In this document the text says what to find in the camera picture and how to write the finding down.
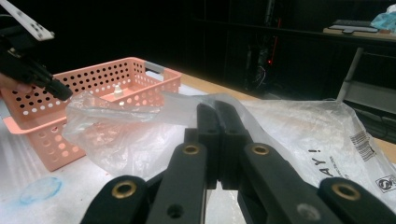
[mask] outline human hand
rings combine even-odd
[[[32,91],[32,86],[16,81],[10,77],[0,73],[0,90],[9,89],[12,91],[19,91],[23,93],[29,93]]]

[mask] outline printed label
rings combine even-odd
[[[362,131],[350,137],[355,148],[358,150],[359,154],[361,154],[361,158],[364,161],[370,160],[375,156],[375,152],[370,146],[370,138],[367,136],[366,132]]]
[[[396,189],[396,178],[393,175],[388,175],[377,179],[375,183],[383,193]]]

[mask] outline barcode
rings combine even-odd
[[[366,132],[362,131],[350,137],[355,148],[358,150],[359,154],[361,154],[361,158],[364,161],[370,160],[375,156],[375,152],[370,146],[369,137]]]

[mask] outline blue stain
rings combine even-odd
[[[46,177],[30,184],[23,190],[20,202],[30,204],[47,200],[56,195],[61,189],[62,181],[56,177]]]

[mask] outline pink plastic basket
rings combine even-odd
[[[147,76],[147,71],[162,75],[163,80]],[[161,91],[178,92],[181,74],[137,58],[125,58],[55,75],[74,94],[90,91],[110,102],[131,105],[163,105]],[[119,85],[123,96],[113,92]],[[54,171],[85,155],[84,150],[65,141],[61,134],[66,124],[65,107],[46,91],[34,88],[28,95],[1,90],[5,104],[0,105],[9,131],[25,134],[40,160]]]

